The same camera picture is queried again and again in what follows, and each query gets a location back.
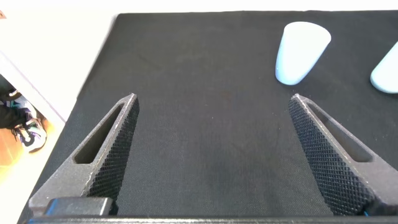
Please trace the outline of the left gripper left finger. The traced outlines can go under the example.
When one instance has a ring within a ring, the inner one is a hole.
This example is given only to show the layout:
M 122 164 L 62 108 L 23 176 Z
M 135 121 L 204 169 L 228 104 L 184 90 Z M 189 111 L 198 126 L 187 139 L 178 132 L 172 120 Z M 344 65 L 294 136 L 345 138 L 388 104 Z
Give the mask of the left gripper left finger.
M 121 98 L 29 199 L 34 215 L 60 197 L 107 197 L 122 187 L 139 114 L 135 94 Z

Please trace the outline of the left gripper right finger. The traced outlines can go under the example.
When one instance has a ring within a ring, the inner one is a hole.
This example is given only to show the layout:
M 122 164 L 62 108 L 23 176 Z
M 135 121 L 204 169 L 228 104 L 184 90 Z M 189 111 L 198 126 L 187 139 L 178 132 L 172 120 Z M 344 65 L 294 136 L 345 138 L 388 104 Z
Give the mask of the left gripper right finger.
M 306 97 L 291 97 L 289 115 L 333 214 L 397 215 L 395 168 Z

